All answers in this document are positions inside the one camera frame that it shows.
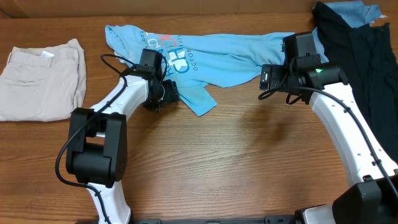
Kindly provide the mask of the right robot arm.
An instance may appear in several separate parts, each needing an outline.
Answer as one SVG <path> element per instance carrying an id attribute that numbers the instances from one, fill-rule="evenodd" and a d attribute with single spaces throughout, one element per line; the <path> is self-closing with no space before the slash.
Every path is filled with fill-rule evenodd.
<path id="1" fill-rule="evenodd" d="M 346 171 L 349 189 L 331 204 L 266 216 L 265 223 L 397 223 L 397 163 L 382 149 L 363 118 L 343 69 L 322 63 L 309 32 L 284 37 L 283 65 L 264 64 L 259 100 L 286 92 L 321 119 Z"/>

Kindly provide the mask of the light blue printed t-shirt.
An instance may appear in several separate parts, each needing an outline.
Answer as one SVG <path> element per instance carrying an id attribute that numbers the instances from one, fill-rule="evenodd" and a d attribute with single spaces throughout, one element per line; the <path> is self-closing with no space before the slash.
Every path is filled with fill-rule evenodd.
<path id="1" fill-rule="evenodd" d="M 176 82 L 181 100 L 202 116 L 217 105 L 208 84 L 227 88 L 246 83 L 264 64 L 282 65 L 282 39 L 287 32 L 265 35 L 177 35 L 146 32 L 136 26 L 106 26 L 106 43 L 132 63 L 143 49 L 160 52 L 167 61 L 166 77 Z"/>

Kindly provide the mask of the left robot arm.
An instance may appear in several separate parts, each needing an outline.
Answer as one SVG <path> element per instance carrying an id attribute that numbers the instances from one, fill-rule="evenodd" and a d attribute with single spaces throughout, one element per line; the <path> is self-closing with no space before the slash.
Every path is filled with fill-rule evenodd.
<path id="1" fill-rule="evenodd" d="M 91 108 L 76 108 L 68 140 L 55 162 L 64 184 L 86 189 L 98 212 L 97 223 L 133 223 L 121 180 L 127 169 L 127 122 L 143 106 L 158 111 L 179 101 L 177 84 L 166 79 L 167 62 L 156 50 L 144 49 L 138 63 L 126 58 L 116 87 Z"/>

